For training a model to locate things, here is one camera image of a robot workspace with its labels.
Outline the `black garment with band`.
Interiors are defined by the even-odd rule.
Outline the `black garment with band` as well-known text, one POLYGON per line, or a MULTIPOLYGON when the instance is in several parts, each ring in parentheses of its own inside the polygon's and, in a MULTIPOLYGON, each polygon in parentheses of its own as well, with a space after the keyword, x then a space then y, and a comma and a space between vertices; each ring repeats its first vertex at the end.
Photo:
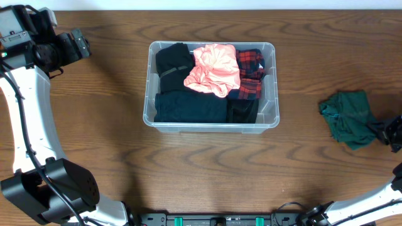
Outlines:
POLYGON ((175 43, 156 54, 156 71, 160 78, 160 92, 189 91, 184 80, 189 76, 195 62, 184 43, 175 43))

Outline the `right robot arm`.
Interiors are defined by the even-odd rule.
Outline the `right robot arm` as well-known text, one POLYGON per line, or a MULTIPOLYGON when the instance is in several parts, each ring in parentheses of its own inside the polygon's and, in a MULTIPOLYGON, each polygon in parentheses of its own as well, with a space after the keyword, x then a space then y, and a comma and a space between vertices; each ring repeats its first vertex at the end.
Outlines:
MULTIPOLYGON (((369 128, 377 138, 401 151, 401 116, 393 120, 372 122, 369 128)), ((297 225, 369 225, 375 221, 401 214, 401 165, 393 170, 393 177, 383 186, 357 198, 319 205, 301 215, 297 225)))

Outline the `coral pink shirt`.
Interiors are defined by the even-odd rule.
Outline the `coral pink shirt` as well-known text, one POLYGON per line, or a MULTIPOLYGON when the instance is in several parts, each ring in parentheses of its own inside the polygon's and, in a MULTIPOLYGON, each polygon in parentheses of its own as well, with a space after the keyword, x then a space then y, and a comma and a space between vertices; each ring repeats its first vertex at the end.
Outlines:
POLYGON ((220 98, 240 88, 240 71, 233 45, 208 44, 195 49, 193 55, 195 66, 184 79, 184 86, 220 98))

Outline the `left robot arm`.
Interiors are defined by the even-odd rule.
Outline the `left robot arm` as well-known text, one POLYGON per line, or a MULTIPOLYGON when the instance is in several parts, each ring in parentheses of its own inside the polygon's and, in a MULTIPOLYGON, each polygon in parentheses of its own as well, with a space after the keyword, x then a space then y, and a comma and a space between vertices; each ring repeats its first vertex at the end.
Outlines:
POLYGON ((56 26, 48 8, 1 9, 1 90, 14 137, 14 174, 1 192, 40 225, 132 225, 126 205, 101 195, 93 174, 61 147, 50 81, 91 51, 79 29, 56 34, 56 26))

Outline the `dark navy garment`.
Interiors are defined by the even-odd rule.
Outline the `dark navy garment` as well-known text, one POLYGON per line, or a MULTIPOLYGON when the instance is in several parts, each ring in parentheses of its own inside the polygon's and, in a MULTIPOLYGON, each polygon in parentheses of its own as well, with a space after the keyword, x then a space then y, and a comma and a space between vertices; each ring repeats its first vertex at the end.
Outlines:
POLYGON ((156 94, 155 122, 225 123, 227 99, 215 94, 170 91, 156 94))

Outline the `dark green garment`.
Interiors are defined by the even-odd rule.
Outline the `dark green garment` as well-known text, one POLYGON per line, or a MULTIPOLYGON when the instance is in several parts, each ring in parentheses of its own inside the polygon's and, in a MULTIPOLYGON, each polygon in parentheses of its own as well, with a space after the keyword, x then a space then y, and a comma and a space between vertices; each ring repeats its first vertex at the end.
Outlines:
POLYGON ((375 122, 365 91, 337 92, 319 103, 318 109, 332 137, 352 150, 370 145, 376 135, 368 128, 375 122))

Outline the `red plaid flannel shirt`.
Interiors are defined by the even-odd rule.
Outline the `red plaid flannel shirt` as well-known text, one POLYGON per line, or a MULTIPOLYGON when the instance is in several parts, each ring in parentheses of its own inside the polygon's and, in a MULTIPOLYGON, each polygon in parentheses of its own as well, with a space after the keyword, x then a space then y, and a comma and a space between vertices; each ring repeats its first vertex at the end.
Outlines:
POLYGON ((237 50, 241 84, 231 90, 228 99, 256 100, 261 97, 262 81, 265 76, 265 59, 259 49, 237 50))

